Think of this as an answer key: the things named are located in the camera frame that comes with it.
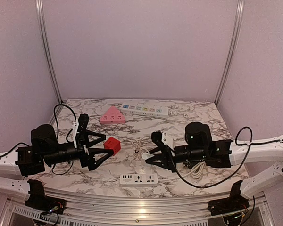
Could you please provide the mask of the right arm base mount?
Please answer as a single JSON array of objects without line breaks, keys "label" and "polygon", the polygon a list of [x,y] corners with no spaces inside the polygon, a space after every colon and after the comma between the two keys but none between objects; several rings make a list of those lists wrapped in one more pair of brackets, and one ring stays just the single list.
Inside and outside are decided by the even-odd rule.
[{"label": "right arm base mount", "polygon": [[248,200],[232,200],[230,198],[208,202],[208,211],[212,216],[222,215],[227,226],[238,225],[248,213]]}]

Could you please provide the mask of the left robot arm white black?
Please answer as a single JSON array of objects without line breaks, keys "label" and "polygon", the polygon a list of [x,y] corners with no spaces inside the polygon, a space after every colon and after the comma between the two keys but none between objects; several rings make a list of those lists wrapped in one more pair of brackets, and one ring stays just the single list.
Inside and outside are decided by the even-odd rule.
[{"label": "left robot arm white black", "polygon": [[45,166],[78,160],[81,167],[97,169],[114,155],[113,149],[95,148],[106,139],[105,135],[87,130],[84,126],[75,129],[72,142],[59,143],[54,128],[44,124],[31,131],[31,145],[19,143],[6,153],[0,153],[0,193],[9,194],[33,203],[39,209],[47,209],[57,199],[46,196],[41,181],[21,181],[10,176],[31,176],[45,171]]}]

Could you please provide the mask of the white charger plug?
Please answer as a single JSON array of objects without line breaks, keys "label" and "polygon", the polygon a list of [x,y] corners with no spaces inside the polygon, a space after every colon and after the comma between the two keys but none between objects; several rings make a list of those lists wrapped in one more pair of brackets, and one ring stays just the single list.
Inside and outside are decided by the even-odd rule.
[{"label": "white charger plug", "polygon": [[142,157],[142,159],[147,160],[147,159],[149,159],[149,158],[151,158],[153,156],[154,155],[152,155],[150,153],[143,153],[141,157]]}]

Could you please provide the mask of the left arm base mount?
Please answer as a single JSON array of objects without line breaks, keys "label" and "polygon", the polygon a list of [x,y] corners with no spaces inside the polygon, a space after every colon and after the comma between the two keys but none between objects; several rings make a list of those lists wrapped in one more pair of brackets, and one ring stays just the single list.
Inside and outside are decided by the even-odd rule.
[{"label": "left arm base mount", "polygon": [[29,198],[25,206],[34,209],[31,214],[33,222],[38,226],[56,226],[66,207],[66,200],[53,197]]}]

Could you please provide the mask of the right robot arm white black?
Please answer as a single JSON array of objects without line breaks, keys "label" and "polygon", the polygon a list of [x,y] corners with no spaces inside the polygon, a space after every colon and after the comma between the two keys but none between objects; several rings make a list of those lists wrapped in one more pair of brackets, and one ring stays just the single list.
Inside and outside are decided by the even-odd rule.
[{"label": "right robot arm white black", "polygon": [[176,165],[184,162],[203,162],[212,168],[242,167],[245,163],[271,161],[273,165],[261,173],[232,185],[224,207],[236,210],[243,200],[283,182],[283,135],[263,140],[213,141],[210,128],[201,122],[185,127],[186,145],[175,146],[173,139],[161,131],[153,132],[151,140],[156,148],[150,151],[147,164],[177,172]]}]

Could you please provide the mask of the pink triangular power socket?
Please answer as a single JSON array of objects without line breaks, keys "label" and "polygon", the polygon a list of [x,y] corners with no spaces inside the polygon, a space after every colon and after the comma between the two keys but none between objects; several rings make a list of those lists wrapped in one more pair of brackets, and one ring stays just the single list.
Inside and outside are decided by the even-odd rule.
[{"label": "pink triangular power socket", "polygon": [[115,107],[110,107],[100,118],[101,124],[123,124],[124,115]]}]

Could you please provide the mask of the dark green charger plug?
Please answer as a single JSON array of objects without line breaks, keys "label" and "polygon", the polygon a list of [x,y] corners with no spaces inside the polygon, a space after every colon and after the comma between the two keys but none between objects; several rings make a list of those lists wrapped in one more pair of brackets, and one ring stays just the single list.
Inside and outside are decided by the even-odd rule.
[{"label": "dark green charger plug", "polygon": [[191,162],[191,161],[187,161],[183,163],[185,167],[192,169],[197,163],[196,162]]}]

